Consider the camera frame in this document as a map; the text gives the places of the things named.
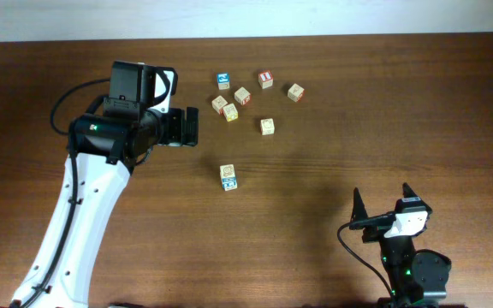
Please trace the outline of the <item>blue number five block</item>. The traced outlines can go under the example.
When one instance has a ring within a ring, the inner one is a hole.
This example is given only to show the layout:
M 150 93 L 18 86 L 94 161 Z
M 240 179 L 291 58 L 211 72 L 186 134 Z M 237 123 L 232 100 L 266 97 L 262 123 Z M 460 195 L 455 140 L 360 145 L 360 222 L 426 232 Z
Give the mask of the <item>blue number five block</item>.
M 235 178 L 235 167 L 233 164 L 225 164 L 220 166 L 221 179 Z

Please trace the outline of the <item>wooden block number eight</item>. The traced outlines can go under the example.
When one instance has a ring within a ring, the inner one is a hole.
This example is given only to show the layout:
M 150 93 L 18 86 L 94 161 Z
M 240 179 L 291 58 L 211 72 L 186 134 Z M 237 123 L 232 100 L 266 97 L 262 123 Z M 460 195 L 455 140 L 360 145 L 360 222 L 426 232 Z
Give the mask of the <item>wooden block number eight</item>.
M 222 186 L 225 191 L 230 191 L 235 190 L 238 187 L 238 183 L 235 178 L 223 178 Z

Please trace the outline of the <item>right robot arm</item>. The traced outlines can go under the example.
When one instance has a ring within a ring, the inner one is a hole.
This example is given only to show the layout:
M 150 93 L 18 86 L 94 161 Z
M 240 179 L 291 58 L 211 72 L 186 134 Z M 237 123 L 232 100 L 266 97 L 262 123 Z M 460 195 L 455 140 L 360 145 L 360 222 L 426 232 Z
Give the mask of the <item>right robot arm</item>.
M 426 230 L 432 208 L 407 184 L 395 208 L 368 216 L 358 189 L 353 190 L 353 210 L 348 228 L 363 231 L 362 241 L 377 242 L 389 278 L 388 298 L 378 307 L 438 307 L 446 298 L 451 260 L 429 249 L 417 250 L 413 239 Z

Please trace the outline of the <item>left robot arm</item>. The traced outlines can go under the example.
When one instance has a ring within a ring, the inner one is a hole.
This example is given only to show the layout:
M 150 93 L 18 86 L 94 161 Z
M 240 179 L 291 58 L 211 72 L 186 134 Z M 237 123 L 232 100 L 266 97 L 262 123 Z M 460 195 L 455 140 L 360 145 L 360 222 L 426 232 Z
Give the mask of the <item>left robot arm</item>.
M 72 120 L 56 208 L 13 307 L 86 307 L 110 215 L 134 172 L 157 145 L 194 147 L 199 111 L 173 108 L 177 72 L 116 61 L 108 93 Z

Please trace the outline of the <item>wooden block left cluster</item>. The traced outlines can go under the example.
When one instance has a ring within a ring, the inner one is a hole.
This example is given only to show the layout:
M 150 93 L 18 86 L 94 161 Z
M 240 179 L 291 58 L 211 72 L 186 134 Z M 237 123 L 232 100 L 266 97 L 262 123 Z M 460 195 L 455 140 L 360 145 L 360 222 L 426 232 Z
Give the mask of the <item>wooden block left cluster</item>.
M 223 114 L 223 108 L 228 104 L 228 101 L 223 96 L 218 96 L 211 101 L 212 108 L 219 114 Z

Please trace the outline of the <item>wooden block yellow side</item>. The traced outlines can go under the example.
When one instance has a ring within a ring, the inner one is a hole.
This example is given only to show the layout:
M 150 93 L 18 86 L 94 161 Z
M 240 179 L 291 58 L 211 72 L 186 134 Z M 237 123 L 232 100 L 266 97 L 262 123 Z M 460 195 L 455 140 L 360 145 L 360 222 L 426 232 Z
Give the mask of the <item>wooden block yellow side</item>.
M 226 104 L 223 106 L 223 115 L 226 121 L 234 121 L 239 117 L 238 110 L 234 104 Z

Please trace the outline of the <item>blue top letter block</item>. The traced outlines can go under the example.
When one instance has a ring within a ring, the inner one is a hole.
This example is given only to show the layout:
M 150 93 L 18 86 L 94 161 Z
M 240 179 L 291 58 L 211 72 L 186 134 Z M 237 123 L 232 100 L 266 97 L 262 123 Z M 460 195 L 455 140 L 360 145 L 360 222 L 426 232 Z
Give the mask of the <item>blue top letter block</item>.
M 219 90 L 226 90 L 230 88 L 230 78 L 228 73 L 217 74 L 217 87 Z

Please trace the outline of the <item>wooden block red side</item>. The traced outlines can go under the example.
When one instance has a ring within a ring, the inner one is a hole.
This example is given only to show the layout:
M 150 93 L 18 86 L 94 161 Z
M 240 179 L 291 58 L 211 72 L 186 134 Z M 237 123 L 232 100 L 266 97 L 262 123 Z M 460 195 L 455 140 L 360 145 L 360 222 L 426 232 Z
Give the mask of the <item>wooden block red side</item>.
M 245 105 L 251 101 L 252 95 L 245 87 L 241 87 L 235 91 L 234 98 L 240 105 Z

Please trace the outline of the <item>plain wooden picture block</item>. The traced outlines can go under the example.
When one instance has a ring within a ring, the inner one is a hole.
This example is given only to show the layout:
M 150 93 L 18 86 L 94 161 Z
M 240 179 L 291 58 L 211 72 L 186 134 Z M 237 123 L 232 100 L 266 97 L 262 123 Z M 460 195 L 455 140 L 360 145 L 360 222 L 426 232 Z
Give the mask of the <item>plain wooden picture block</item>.
M 272 118 L 262 119 L 260 121 L 260 130 L 263 135 L 275 133 L 275 124 Z

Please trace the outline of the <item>red top letter block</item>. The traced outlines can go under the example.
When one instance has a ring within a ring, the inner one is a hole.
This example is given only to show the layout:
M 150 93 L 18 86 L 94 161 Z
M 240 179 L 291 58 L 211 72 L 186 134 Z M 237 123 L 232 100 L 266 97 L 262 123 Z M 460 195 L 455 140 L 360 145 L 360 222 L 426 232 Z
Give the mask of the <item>red top letter block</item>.
M 273 86 L 274 78 L 270 70 L 263 71 L 258 74 L 258 83 L 262 89 Z

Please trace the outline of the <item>wooden block far right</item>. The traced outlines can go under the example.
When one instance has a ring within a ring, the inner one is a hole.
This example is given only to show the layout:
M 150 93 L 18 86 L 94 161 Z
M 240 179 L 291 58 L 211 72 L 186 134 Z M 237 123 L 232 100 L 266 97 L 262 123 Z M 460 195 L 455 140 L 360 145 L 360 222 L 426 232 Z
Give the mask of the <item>wooden block far right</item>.
M 288 97 L 296 103 L 302 99 L 304 93 L 305 93 L 305 89 L 298 84 L 293 84 L 288 89 Z

